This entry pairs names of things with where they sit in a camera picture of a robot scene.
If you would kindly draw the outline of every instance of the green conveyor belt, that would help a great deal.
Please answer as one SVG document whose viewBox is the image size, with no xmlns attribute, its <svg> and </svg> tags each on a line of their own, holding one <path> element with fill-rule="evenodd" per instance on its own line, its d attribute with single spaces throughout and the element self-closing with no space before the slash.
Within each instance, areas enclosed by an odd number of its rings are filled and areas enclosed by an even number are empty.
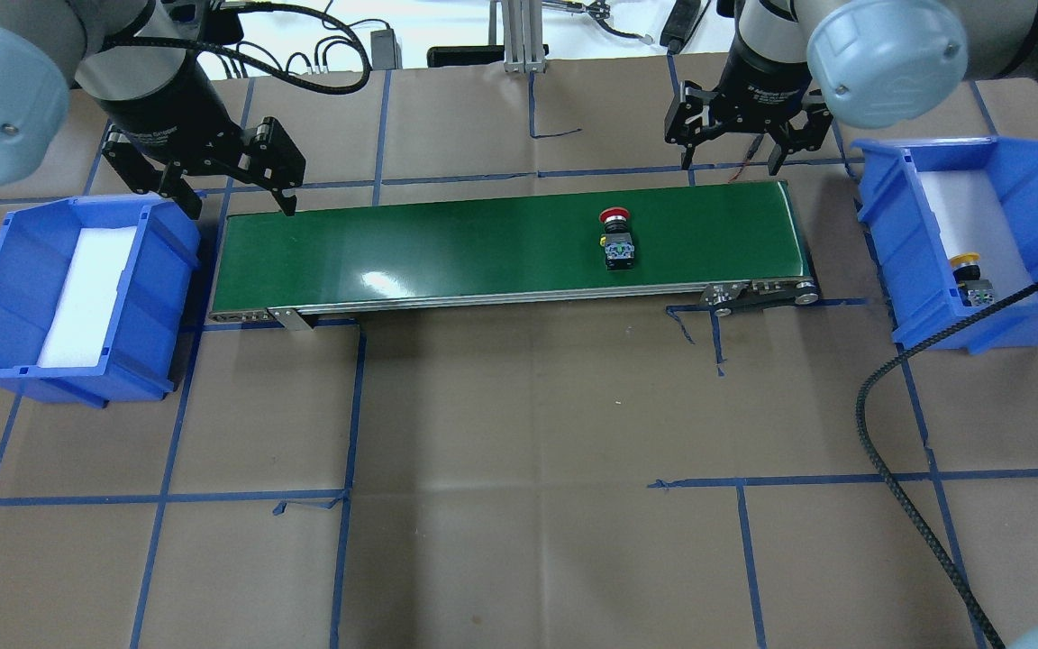
<svg viewBox="0 0 1038 649">
<path fill-rule="evenodd" d="M 598 245 L 598 214 L 612 206 L 631 211 L 631 270 L 606 270 Z M 220 320 L 811 276 L 783 182 L 235 216 L 220 260 Z"/>
</svg>

